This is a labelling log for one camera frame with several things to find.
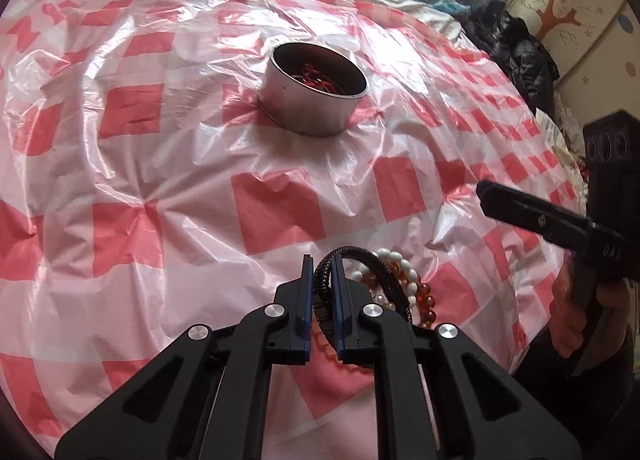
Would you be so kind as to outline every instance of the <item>triangular cutout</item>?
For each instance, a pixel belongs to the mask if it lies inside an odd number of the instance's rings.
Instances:
[[[147,380],[139,390],[126,400],[122,407],[123,411],[137,416],[148,424],[154,424],[160,416],[167,397],[169,397],[178,373],[180,373],[182,362],[182,357],[174,357],[166,363],[155,376]]]
[[[492,422],[520,409],[518,399],[478,358],[471,354],[464,354],[462,364],[465,366],[485,420]]]

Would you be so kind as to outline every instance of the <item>blue dot on wallpaper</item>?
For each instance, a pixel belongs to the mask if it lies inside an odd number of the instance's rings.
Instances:
[[[626,33],[632,34],[634,32],[634,24],[626,15],[618,16],[618,24]]]

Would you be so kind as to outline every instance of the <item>cylindrical container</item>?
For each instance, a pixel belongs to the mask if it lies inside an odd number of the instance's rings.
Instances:
[[[301,82],[309,71],[321,75],[335,93]],[[344,130],[367,90],[367,77],[338,52],[311,43],[285,43],[271,51],[258,100],[262,110],[289,131],[332,136]]]

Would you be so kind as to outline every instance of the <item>plastic tablecloth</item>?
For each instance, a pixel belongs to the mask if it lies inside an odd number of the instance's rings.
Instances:
[[[0,32],[0,387],[49,452],[189,325],[270,302],[305,252],[399,250],[438,322],[511,370],[546,323],[562,252],[485,218],[475,184],[577,201],[482,52],[341,0],[12,0]],[[258,109],[290,40],[366,73],[341,135]],[[274,369],[264,457],[375,458],[370,373],[312,344]]]

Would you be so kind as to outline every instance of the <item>pile of clothes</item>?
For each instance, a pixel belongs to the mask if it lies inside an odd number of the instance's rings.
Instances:
[[[541,109],[554,115],[558,66],[522,19],[503,12],[491,28],[482,14],[473,14],[462,26],[471,42],[487,52],[509,77],[533,114]]]

